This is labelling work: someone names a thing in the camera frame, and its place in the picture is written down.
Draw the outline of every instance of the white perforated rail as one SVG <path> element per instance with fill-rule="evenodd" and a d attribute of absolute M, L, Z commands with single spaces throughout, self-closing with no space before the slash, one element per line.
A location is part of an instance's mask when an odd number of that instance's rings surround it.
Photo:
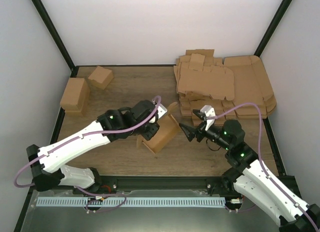
<path fill-rule="evenodd" d="M 93 202 L 89 205 L 99 207 L 114 207 L 124 198 L 108 198 L 103 202 Z M 83 197 L 38 197 L 37 207 L 84 207 L 88 198 Z M 225 198 L 198 197 L 198 198 L 127 198 L 122 207 L 205 207 L 224 208 Z"/>

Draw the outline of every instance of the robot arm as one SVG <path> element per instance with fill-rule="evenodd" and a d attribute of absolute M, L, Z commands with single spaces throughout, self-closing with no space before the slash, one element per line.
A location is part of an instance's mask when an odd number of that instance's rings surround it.
<path fill-rule="evenodd" d="M 227 190 L 236 191 L 254 202 L 274 220 L 281 232 L 315 231 L 302 210 L 320 226 L 320 208 L 300 199 L 259 161 L 257 153 L 244 142 L 245 132 L 237 120 L 226 120 L 220 128 L 214 125 L 215 112 L 211 106 L 193 113 L 202 123 L 196 128 L 180 123 L 180 127 L 189 141 L 196 138 L 201 142 L 207 138 L 227 151 L 225 157 L 232 166 L 222 175 Z"/>
<path fill-rule="evenodd" d="M 130 135 L 139 134 L 150 140 L 159 129 L 157 120 L 167 112 L 161 104 L 148 122 L 134 130 L 130 128 L 145 120 L 154 109 L 155 105 L 151 101 L 144 100 L 133 108 L 108 110 L 84 129 L 57 143 L 41 148 L 36 145 L 29 146 L 26 149 L 29 161 L 41 157 L 31 166 L 36 189 L 46 191 L 58 185 L 67 185 L 96 192 L 101 186 L 101 180 L 95 168 L 79 169 L 65 164 L 95 147 L 109 144 L 117 139 L 125 139 Z M 123 132 L 104 133 L 104 131 L 119 130 Z"/>

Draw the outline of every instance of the stack of flattened cardboard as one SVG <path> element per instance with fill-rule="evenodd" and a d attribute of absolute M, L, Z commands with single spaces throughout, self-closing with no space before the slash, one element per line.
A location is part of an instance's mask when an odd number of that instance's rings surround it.
<path fill-rule="evenodd" d="M 255 103 L 263 118 L 276 107 L 276 99 L 265 67 L 257 56 L 214 58 L 213 49 L 186 50 L 173 67 L 177 81 L 180 109 L 183 116 L 191 116 L 195 125 L 201 121 L 193 109 L 212 105 L 217 115 L 246 102 Z M 257 118 L 252 106 L 244 106 L 216 120 Z"/>

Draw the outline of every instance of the white panel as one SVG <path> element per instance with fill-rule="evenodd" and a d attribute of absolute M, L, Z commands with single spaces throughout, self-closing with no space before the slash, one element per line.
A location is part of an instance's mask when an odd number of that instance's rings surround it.
<path fill-rule="evenodd" d="M 281 0 L 42 0 L 76 65 L 253 54 Z"/>
<path fill-rule="evenodd" d="M 285 168 L 320 204 L 320 0 L 293 0 L 262 59 L 277 99 L 270 116 Z"/>
<path fill-rule="evenodd" d="M 27 189 L 26 147 L 47 145 L 70 70 L 30 0 L 0 0 L 0 224 L 13 231 Z M 20 183 L 31 181 L 30 171 Z"/>

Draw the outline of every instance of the wooden surface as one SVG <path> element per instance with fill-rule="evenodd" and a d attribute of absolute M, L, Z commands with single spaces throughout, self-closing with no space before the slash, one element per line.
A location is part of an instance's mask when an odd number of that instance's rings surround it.
<path fill-rule="evenodd" d="M 66 115 L 58 140 L 61 140 L 86 127 L 97 116 L 108 109 L 133 107 L 140 100 L 162 97 L 162 104 L 168 106 L 178 101 L 176 80 L 172 67 L 108 67 L 114 79 L 105 90 L 90 85 L 86 116 Z M 94 67 L 81 67 L 78 77 L 87 78 Z M 177 110 L 173 114 L 178 122 L 190 123 Z M 240 120 L 246 133 L 245 141 L 257 151 L 258 120 Z M 150 175 L 150 176 L 220 176 L 230 165 L 225 159 L 226 151 L 209 150 L 205 140 L 201 143 L 188 142 L 181 131 L 159 153 L 153 154 L 144 145 L 136 149 L 136 136 L 117 140 L 108 145 L 95 148 L 68 163 L 70 166 L 95 167 L 101 175 Z M 278 175 L 275 161 L 263 127 L 261 141 L 262 157 L 273 173 Z"/>

